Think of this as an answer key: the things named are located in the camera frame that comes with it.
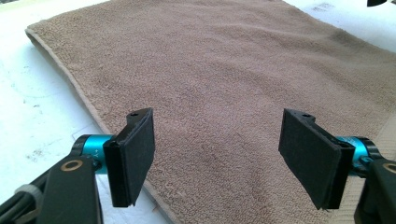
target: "brown towel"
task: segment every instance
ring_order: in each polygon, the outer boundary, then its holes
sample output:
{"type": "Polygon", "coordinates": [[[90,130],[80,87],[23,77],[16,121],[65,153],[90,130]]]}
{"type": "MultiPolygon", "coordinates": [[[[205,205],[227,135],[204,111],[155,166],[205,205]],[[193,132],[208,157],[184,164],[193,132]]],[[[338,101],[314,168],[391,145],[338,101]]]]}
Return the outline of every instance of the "brown towel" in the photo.
{"type": "Polygon", "coordinates": [[[154,108],[146,187],[176,223],[329,222],[277,151],[283,108],[372,139],[395,112],[395,54],[281,1],[110,1],[26,32],[106,132],[154,108]]]}

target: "blue anodized component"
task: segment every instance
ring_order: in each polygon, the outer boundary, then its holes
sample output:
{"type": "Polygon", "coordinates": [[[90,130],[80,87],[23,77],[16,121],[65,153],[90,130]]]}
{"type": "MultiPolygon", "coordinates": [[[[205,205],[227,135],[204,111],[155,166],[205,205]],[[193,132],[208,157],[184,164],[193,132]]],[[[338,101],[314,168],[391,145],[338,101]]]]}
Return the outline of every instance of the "blue anodized component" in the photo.
{"type": "Polygon", "coordinates": [[[98,175],[107,174],[107,166],[105,160],[105,153],[103,151],[103,144],[110,140],[114,135],[112,134],[93,134],[88,137],[85,142],[84,148],[82,149],[82,154],[88,154],[93,157],[94,160],[99,161],[102,167],[95,173],[98,175]]]}
{"type": "Polygon", "coordinates": [[[359,138],[354,136],[336,136],[336,138],[355,147],[355,154],[353,154],[352,159],[352,164],[354,167],[359,166],[359,158],[361,156],[368,156],[367,148],[359,138]]]}

